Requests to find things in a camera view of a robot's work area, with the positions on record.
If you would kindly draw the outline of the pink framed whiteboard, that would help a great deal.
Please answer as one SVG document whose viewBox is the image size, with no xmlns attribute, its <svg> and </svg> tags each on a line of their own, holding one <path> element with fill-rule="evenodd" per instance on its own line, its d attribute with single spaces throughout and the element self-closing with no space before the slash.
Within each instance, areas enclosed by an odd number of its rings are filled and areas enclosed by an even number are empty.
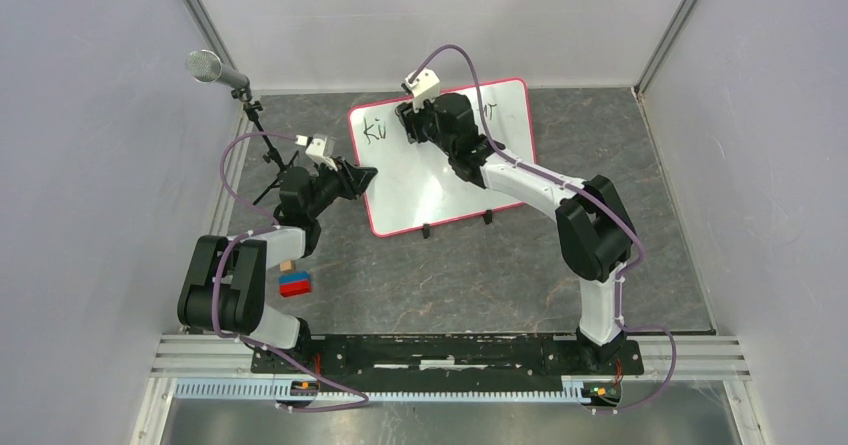
<svg viewBox="0 0 848 445">
<path fill-rule="evenodd" d="M 481 85 L 484 112 L 495 139 L 509 150 L 536 160 L 528 88 L 520 78 Z M 371 231 L 385 238 L 436 226 L 522 203 L 503 193 L 483 190 L 458 178 L 447 157 L 431 143 L 408 142 L 394 98 L 360 105 L 348 113 L 357 164 L 378 170 L 365 193 Z"/>
</svg>

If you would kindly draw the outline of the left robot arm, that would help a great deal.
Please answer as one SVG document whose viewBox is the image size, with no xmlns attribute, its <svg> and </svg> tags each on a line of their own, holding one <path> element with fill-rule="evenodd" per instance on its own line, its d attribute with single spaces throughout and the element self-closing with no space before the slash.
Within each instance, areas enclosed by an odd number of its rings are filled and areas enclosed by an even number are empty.
<svg viewBox="0 0 848 445">
<path fill-rule="evenodd" d="M 266 304 L 266 271 L 311 255 L 320 237 L 319 215 L 337 199 L 356 200 L 376 178 L 374 167 L 355 166 L 341 157 L 315 174 L 291 166 L 278 174 L 278 223 L 244 240 L 206 235 L 198 239 L 177 305 L 181 324 L 227 336 L 246 337 L 276 348 L 290 372 L 306 370 L 314 359 L 305 320 Z"/>
</svg>

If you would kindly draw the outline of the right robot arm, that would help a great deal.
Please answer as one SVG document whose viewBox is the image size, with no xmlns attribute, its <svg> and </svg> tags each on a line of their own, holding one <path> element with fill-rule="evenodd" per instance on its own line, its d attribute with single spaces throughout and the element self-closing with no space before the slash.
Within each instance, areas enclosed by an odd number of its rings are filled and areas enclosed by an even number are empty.
<svg viewBox="0 0 848 445">
<path fill-rule="evenodd" d="M 637 240 L 612 182 L 567 177 L 520 159 L 477 122 L 471 100 L 459 93 L 405 102 L 395 114 L 408 141 L 433 144 L 461 180 L 517 199 L 555 223 L 563 260 L 580 279 L 578 361 L 591 373 L 612 366 L 627 336 L 623 274 Z"/>
</svg>

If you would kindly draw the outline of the small wooden cube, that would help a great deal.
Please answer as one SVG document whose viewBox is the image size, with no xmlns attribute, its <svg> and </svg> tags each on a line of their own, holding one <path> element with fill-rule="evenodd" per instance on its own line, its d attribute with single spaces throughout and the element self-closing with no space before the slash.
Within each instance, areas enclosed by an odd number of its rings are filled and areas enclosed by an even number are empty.
<svg viewBox="0 0 848 445">
<path fill-rule="evenodd" d="M 296 266 L 293 261 L 286 261 L 279 265 L 279 270 L 283 273 L 290 273 L 296 270 Z"/>
</svg>

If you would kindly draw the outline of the blue block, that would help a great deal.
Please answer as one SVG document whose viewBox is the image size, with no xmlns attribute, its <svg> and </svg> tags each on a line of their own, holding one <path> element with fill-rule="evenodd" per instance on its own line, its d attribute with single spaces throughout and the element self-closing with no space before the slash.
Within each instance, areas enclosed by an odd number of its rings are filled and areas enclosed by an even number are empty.
<svg viewBox="0 0 848 445">
<path fill-rule="evenodd" d="M 296 271 L 288 274 L 281 275 L 279 277 L 278 283 L 283 285 L 289 285 L 298 282 L 310 282 L 311 274 L 307 271 Z"/>
</svg>

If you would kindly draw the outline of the red block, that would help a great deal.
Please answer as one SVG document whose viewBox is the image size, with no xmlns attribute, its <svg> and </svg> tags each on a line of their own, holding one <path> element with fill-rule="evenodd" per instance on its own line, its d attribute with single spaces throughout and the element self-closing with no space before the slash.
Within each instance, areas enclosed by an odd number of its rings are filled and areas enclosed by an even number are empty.
<svg viewBox="0 0 848 445">
<path fill-rule="evenodd" d="M 309 294 L 312 284 L 309 280 L 298 280 L 279 284 L 279 294 L 284 298 Z"/>
</svg>

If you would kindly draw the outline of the grey microphone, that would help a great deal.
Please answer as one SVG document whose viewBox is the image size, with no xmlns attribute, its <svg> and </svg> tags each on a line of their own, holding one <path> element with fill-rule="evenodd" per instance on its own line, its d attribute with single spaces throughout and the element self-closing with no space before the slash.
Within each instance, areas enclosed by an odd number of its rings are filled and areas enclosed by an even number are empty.
<svg viewBox="0 0 848 445">
<path fill-rule="evenodd" d="M 226 65 L 211 50 L 190 52 L 185 65 L 190 75 L 200 83 L 223 84 L 233 90 L 246 90 L 250 87 L 250 81 L 246 75 Z"/>
</svg>

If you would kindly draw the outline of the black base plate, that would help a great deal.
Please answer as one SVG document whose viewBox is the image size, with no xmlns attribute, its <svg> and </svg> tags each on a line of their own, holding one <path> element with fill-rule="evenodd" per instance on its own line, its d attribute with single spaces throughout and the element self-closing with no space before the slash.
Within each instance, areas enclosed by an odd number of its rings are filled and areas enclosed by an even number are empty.
<svg viewBox="0 0 848 445">
<path fill-rule="evenodd" d="M 260 376 L 296 376 L 295 391 L 380 393 L 556 392 L 565 377 L 617 382 L 645 370 L 626 338 L 609 361 L 587 359 L 573 334 L 325 334 L 290 350 L 290 359 L 252 350 Z"/>
</svg>

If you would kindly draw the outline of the aluminium rail frame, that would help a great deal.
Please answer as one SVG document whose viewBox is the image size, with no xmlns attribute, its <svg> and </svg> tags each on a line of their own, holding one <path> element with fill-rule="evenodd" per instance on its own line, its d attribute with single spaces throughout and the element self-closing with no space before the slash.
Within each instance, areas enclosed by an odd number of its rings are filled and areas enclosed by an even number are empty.
<svg viewBox="0 0 848 445">
<path fill-rule="evenodd" d="M 586 365 L 551 333 L 324 334 L 320 378 L 211 335 L 165 335 L 131 440 L 763 444 L 734 337 L 638 333 Z"/>
</svg>

